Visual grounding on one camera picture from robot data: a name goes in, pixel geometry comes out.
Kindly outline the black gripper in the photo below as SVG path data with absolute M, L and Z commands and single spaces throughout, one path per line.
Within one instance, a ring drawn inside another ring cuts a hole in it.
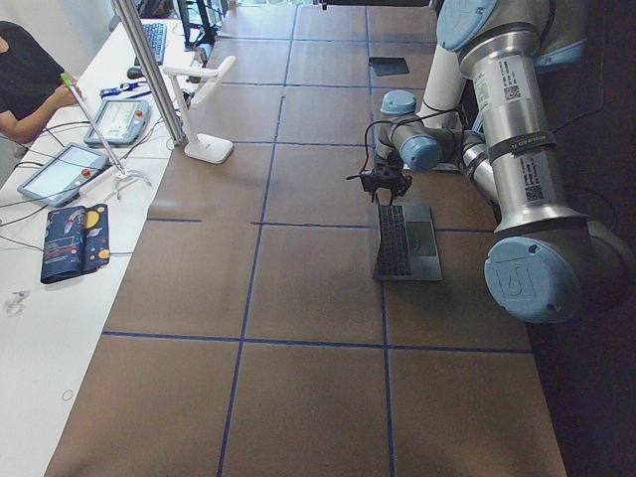
M 412 184 L 412 177 L 403 173 L 403 166 L 400 158 L 375 159 L 376 188 L 391 191 L 390 205 L 401 196 L 401 192 L 406 192 Z M 371 193 L 371 200 L 373 204 L 380 202 L 377 190 Z

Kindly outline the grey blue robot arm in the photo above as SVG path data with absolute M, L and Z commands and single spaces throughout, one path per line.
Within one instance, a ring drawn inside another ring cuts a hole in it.
M 567 202 L 537 82 L 581 58 L 588 11 L 584 1 L 444 2 L 424 97 L 384 96 L 374 163 L 359 174 L 368 193 L 399 197 L 404 169 L 463 172 L 501 214 L 488 289 L 530 323 L 608 308 L 635 281 L 625 243 Z

